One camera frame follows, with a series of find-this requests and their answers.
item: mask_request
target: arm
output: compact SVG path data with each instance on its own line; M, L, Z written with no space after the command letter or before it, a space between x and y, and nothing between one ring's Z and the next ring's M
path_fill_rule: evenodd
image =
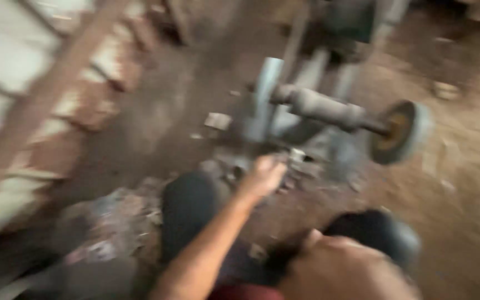
M208 297L221 263L251 210L278 187L285 171L286 165L274 156L258 158L229 203L170 263L150 299L204 300Z

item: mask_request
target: forearm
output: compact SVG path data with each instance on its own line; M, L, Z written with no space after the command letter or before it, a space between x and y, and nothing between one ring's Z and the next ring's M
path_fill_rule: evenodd
M234 197L174 259L151 294L153 300L203 300L210 294L218 272L256 199Z

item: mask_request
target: hand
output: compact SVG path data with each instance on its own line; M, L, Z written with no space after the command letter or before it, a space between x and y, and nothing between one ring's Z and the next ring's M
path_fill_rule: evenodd
M287 300L416 300L403 273L383 253L347 237L313 231L279 284Z
M257 158L253 169L242 179L235 198L256 205L263 197L275 191L286 172L286 165L277 155Z

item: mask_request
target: workshop floor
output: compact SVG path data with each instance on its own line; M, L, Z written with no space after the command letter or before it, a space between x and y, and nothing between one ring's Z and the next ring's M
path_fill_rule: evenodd
M239 115L263 59L282 56L286 37L279 24L289 20L295 5L297 0L244 0L236 19L207 49L164 43L155 53L158 69L145 73L138 91L123 99L117 120L90 140L75 178L54 190L59 201L94 199L210 158L228 137L210 138L204 119L209 112ZM452 16L434 11L409 13L384 50L367 62L353 97L374 111L399 99L427 105L436 128L423 153L393 167L365 167L360 192L335 185L271 200L253 215L244 239L267 246L319 227L338 212L384 206L422 238L415 277L425 298L480 298L480 26L443 42L435 38L458 27ZM461 86L462 96L434 97L433 80ZM203 138L191 138L194 133Z

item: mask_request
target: black pants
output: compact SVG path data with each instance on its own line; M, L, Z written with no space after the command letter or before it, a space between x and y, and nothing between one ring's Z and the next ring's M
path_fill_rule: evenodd
M163 262L169 263L210 222L218 211L218 198L210 177L202 171L183 174L163 194ZM324 235L348 236L378 249L408 270L420 242L406 224L390 213L368 210L343 214L322 229ZM236 241L227 254L217 284L244 282L274 284L298 249L275 249L266 266L248 256L249 245Z

